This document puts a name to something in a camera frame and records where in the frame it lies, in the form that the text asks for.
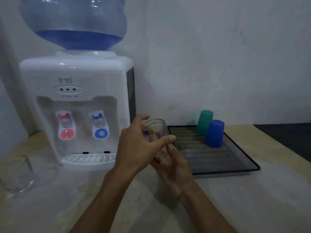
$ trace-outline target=countertop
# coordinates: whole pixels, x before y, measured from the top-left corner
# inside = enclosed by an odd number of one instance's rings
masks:
[[[260,171],[196,182],[240,233],[311,232],[311,164],[252,125],[227,126]],[[0,161],[0,178],[29,157],[37,180],[17,196],[0,186],[0,232],[68,232],[98,192],[105,171],[59,166],[44,132]],[[111,232],[194,232],[183,207],[148,166],[125,193]]]

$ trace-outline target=white wall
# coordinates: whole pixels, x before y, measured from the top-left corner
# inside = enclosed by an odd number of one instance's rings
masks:
[[[17,8],[0,0],[17,61],[60,49]],[[227,124],[311,121],[311,0],[126,0],[125,12],[113,50],[134,60],[138,113],[169,125],[202,109]]]
[[[0,79],[0,159],[28,134]]]

